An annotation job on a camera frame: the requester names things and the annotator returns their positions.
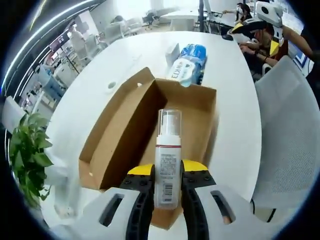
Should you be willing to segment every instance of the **foam pump bottle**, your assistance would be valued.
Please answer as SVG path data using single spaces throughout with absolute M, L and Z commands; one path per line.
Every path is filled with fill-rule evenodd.
M 154 206 L 172 210 L 181 189 L 181 111 L 161 109 L 155 146 Z

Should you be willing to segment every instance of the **clear bottle cap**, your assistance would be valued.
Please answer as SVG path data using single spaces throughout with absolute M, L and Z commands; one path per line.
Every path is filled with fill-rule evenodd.
M 158 113 L 158 136 L 181 136 L 181 111 L 160 109 Z

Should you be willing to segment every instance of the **product label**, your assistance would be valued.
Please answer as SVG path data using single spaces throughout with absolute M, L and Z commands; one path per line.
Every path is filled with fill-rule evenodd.
M 157 183 L 159 184 L 159 202 L 170 204 L 174 201 L 174 195 L 179 194 L 180 189 L 180 161 L 181 146 L 157 146 L 156 155 L 160 157 L 160 166 L 157 171 Z

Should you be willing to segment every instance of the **cardboard box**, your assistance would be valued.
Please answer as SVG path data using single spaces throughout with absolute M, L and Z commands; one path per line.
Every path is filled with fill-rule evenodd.
M 79 157 L 81 185 L 118 187 L 130 169 L 154 163 L 160 109 L 182 112 L 181 156 L 203 163 L 215 107 L 215 89 L 183 87 L 142 69 L 120 86 L 91 130 Z M 168 229 L 181 211 L 155 209 L 151 223 Z

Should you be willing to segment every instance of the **potted plant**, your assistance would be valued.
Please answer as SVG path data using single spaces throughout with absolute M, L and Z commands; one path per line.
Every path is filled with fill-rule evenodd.
M 44 130 L 47 123 L 48 120 L 39 113 L 24 115 L 13 131 L 9 146 L 14 177 L 27 204 L 33 209 L 40 209 L 39 200 L 44 201 L 50 193 L 50 187 L 44 187 L 45 168 L 53 165 L 44 152 L 52 146 Z

